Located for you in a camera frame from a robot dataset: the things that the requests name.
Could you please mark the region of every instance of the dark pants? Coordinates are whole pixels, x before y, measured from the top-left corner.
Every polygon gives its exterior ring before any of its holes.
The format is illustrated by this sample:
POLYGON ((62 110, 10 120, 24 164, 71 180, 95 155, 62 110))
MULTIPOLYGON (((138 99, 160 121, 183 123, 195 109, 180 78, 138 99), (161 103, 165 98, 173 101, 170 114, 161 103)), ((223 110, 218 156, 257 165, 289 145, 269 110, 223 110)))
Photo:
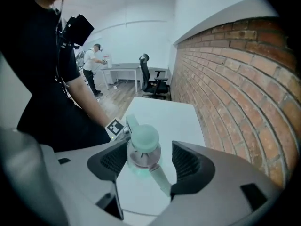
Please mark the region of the dark pants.
POLYGON ((98 91, 95 88, 93 72, 89 71, 89 70, 85 70, 85 69, 83 69, 83 72, 84 72, 85 78, 87 79, 87 81, 89 83, 89 86, 90 86, 92 92, 94 94, 96 94, 98 91))

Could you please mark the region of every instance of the person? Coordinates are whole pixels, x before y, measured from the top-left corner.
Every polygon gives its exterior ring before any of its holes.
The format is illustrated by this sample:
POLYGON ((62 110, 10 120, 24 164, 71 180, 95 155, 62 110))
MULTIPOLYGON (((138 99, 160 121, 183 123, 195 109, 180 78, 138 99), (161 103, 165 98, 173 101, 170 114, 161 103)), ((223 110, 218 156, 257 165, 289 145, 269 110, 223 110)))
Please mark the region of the person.
POLYGON ((16 0, 19 8, 25 9, 15 16, 4 14, 2 31, 11 33, 1 37, 0 49, 32 94, 17 129, 53 147, 55 152, 108 143, 104 127, 110 119, 80 76, 73 47, 64 49, 58 58, 56 29, 60 14, 52 8, 55 1, 16 0), (55 79, 58 64, 69 94, 80 107, 55 79))
POLYGON ((93 71, 95 70, 95 63, 99 64, 105 64, 103 60, 99 60, 95 57, 95 53, 100 51, 100 44, 95 44, 91 49, 87 50, 84 55, 84 68, 83 68, 83 73, 85 78, 87 79, 89 86, 94 93, 94 95, 97 96, 102 96, 103 93, 101 93, 100 90, 97 90, 95 87, 94 83, 94 76, 93 76, 93 71))

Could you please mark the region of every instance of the black t-shirt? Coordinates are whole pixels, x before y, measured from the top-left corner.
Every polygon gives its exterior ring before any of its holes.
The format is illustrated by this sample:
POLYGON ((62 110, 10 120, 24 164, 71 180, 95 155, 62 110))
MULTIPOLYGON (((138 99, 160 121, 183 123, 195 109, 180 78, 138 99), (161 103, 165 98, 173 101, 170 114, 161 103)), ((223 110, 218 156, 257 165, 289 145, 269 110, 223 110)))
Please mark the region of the black t-shirt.
MULTIPOLYGON (((32 93, 18 125, 41 144, 55 151, 99 145, 110 139, 104 128, 93 122, 63 92, 55 80, 58 65, 56 32, 59 15, 34 1, 26 5, 25 15, 7 20, 12 31, 1 41, 9 65, 32 93)), ((60 74, 65 82, 80 76, 73 48, 60 52, 60 74)))
MULTIPOLYGON (((11 63, 13 70, 31 93, 57 83, 55 68, 58 63, 56 32, 59 15, 53 9, 44 9, 34 1, 27 9, 28 17, 17 25, 20 31, 14 51, 19 63, 11 63)), ((61 49, 60 72, 65 82, 80 76, 71 46, 61 49)))

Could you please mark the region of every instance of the black office chair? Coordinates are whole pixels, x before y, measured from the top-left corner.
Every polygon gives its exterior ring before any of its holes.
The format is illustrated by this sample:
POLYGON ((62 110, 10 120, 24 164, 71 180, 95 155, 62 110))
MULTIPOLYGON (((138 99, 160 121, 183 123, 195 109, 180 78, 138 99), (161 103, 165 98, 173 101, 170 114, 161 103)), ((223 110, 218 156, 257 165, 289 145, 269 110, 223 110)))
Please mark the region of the black office chair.
POLYGON ((151 93, 151 95, 142 95, 142 97, 150 97, 150 98, 164 98, 166 96, 158 95, 158 94, 166 94, 168 93, 168 85, 163 82, 167 81, 168 78, 159 77, 161 72, 165 72, 165 70, 156 70, 157 76, 155 77, 155 81, 149 81, 150 72, 147 67, 147 61, 150 57, 147 54, 143 54, 140 58, 140 67, 143 75, 143 84, 142 90, 146 93, 151 93))

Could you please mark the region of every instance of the white desk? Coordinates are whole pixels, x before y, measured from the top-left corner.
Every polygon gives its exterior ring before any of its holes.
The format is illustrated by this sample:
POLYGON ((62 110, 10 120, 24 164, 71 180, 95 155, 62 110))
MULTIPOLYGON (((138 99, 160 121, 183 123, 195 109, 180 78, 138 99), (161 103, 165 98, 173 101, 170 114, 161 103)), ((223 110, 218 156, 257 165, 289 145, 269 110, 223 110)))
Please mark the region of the white desk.
MULTIPOLYGON (((137 70, 139 70, 139 66, 140 66, 139 63, 113 64, 112 68, 100 69, 100 71, 103 73, 103 79, 104 79, 107 89, 109 89, 109 85, 105 78, 104 71, 133 71, 134 76, 135 76, 135 89, 136 89, 136 92, 138 92, 137 70)), ((140 76, 140 88, 141 89, 142 89, 142 80, 143 80, 143 77, 141 74, 141 76, 140 76)))
MULTIPOLYGON (((134 114, 140 125, 149 124, 158 130, 162 149, 160 163, 170 183, 175 184, 172 141, 205 146, 194 107, 189 104, 135 97, 123 120, 129 114, 134 114)), ((170 198, 166 197, 150 175, 136 175, 127 163, 117 178, 117 190, 122 209, 130 212, 157 216, 170 203, 170 198)))

